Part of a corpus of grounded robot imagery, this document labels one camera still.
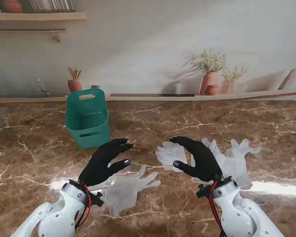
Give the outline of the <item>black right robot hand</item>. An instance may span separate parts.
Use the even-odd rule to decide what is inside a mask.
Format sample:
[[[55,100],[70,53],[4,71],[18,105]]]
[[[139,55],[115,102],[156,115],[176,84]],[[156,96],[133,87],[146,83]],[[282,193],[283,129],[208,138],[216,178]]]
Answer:
[[[173,162],[175,168],[204,182],[216,181],[222,178],[222,170],[213,153],[202,142],[184,136],[176,136],[170,138],[169,141],[183,146],[193,155],[195,161],[195,167],[193,167],[176,160]]]

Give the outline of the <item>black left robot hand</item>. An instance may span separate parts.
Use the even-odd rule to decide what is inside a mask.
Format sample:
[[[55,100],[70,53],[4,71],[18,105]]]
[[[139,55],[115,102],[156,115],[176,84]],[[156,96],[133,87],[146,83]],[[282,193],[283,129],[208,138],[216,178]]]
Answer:
[[[133,147],[128,139],[113,139],[98,148],[79,175],[78,181],[88,187],[101,184],[130,165],[129,159],[111,163],[120,153]]]

